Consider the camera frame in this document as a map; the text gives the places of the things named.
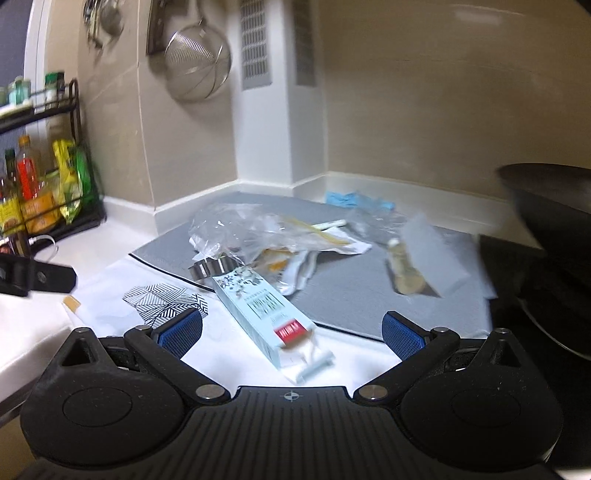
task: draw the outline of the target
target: toothpaste box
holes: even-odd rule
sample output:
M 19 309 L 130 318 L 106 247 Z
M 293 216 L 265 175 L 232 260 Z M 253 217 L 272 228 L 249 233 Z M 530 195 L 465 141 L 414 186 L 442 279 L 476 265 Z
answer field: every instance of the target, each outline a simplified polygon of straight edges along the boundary
M 288 345 L 309 336 L 316 325 L 251 267 L 212 277 L 232 316 L 276 368 L 295 361 Z

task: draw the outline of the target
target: frying pan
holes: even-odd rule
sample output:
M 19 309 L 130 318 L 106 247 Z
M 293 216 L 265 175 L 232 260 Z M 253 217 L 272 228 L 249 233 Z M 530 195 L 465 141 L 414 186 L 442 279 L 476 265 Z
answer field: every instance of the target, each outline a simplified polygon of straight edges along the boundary
M 548 257 L 591 286 L 591 170 L 518 163 L 497 173 Z

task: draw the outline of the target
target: mesh strainer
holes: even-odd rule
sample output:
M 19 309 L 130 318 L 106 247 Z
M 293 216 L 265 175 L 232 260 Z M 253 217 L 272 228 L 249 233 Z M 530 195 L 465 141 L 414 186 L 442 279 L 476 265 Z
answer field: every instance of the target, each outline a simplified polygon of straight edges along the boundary
M 228 78 L 232 64 L 228 41 L 207 23 L 200 0 L 197 10 L 199 23 L 176 32 L 164 53 L 168 91 L 183 102 L 213 95 Z

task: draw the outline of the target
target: green cap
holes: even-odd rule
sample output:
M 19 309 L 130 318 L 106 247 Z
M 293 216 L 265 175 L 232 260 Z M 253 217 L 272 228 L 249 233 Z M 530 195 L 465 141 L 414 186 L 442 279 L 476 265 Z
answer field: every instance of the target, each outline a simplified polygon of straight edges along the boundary
M 57 83 L 57 72 L 50 72 L 45 75 L 45 85 L 52 83 Z

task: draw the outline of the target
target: silver screw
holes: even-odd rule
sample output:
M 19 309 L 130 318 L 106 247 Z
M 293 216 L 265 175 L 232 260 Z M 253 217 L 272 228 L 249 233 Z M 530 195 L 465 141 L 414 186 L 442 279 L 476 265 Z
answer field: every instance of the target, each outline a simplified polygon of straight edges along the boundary
M 201 387 L 195 391 L 197 396 L 204 400 L 214 400 L 224 395 L 225 392 L 226 390 L 223 387 L 214 384 L 201 385 Z
M 379 401 L 388 396 L 388 390 L 382 385 L 364 385 L 359 389 L 359 395 L 365 400 Z

